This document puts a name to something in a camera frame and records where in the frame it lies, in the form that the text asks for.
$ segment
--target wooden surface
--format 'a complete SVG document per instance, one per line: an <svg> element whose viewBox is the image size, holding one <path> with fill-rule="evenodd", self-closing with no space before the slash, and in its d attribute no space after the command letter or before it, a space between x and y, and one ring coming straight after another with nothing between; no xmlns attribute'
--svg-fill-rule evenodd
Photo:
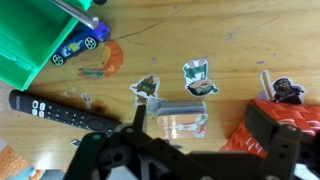
<svg viewBox="0 0 320 180"><path fill-rule="evenodd" d="M120 71L100 80L77 75L78 68L99 61L99 47L63 67L48 62L28 92L84 110L79 95L85 92L95 107L106 110L100 113L132 122L131 84L155 72L161 78L159 97L195 100L184 90L182 66L205 57L209 78L220 92L202 98L209 111L206 138L174 141L184 152L217 150L226 142L247 102L262 90L259 76L264 69L270 70L272 80L291 77L308 90L306 104L319 104L319 1L109 0L90 12L111 28L111 39L121 46ZM70 89L76 90L71 97L62 96ZM1 85L0 136L37 168L67 168L75 152L70 141L87 131L10 110L10 90ZM152 118L148 134L158 135Z"/></svg>

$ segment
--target toy car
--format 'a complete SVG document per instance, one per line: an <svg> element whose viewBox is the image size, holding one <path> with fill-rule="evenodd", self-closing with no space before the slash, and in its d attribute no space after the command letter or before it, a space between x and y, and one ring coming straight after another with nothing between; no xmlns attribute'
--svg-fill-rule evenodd
<svg viewBox="0 0 320 180"><path fill-rule="evenodd" d="M53 64L61 66L67 59L78 55L87 49L95 49L100 42L105 42L110 37L110 29L99 22L97 29L79 23L63 41L50 60Z"/></svg>

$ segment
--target metal rod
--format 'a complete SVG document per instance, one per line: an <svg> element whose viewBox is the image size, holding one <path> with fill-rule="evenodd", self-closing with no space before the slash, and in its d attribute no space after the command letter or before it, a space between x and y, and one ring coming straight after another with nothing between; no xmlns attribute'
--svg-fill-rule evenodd
<svg viewBox="0 0 320 180"><path fill-rule="evenodd" d="M67 2L64 2L62 0L50 0L53 4L64 10L65 12L69 13L74 18L78 19L80 22L85 24L91 29L96 29L99 24L99 18L94 17L88 12L82 10L81 8L78 8L76 6L73 6Z"/></svg>

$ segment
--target green plastic container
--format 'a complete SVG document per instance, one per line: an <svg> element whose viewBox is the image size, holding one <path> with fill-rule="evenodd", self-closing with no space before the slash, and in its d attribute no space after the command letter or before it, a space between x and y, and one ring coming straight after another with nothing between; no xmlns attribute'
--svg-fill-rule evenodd
<svg viewBox="0 0 320 180"><path fill-rule="evenodd" d="M87 10L92 0L65 1ZM49 0L0 0L0 79L27 89L77 22Z"/></svg>

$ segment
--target paper cutout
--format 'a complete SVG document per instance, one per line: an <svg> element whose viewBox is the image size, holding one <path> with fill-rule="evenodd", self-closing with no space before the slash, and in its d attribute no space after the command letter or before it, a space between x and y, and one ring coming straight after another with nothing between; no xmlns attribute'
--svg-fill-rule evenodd
<svg viewBox="0 0 320 180"><path fill-rule="evenodd" d="M156 74L149 74L137 83L132 84L130 89L133 93L143 96L145 98L158 97L158 89L160 86L160 78Z"/></svg>
<svg viewBox="0 0 320 180"><path fill-rule="evenodd" d="M261 73L260 80L266 96L273 102L302 104L303 97L307 94L303 86L294 84L289 77L281 77L271 83L268 70Z"/></svg>
<svg viewBox="0 0 320 180"><path fill-rule="evenodd" d="M82 93L80 95L81 99L83 100L83 102L85 103L86 105L86 108L87 109L91 109L91 103L92 103L92 98L89 94L87 93Z"/></svg>
<svg viewBox="0 0 320 180"><path fill-rule="evenodd" d="M157 122L163 139L204 138L207 114L161 115Z"/></svg>
<svg viewBox="0 0 320 180"><path fill-rule="evenodd" d="M78 75L93 80L110 77L119 71L122 63L123 52L121 47L115 41L108 40L101 56L100 65L94 68L79 68Z"/></svg>
<svg viewBox="0 0 320 180"><path fill-rule="evenodd" d="M193 96L201 97L208 94L217 94L219 89L207 78L208 61L199 59L187 62L183 66L185 89Z"/></svg>

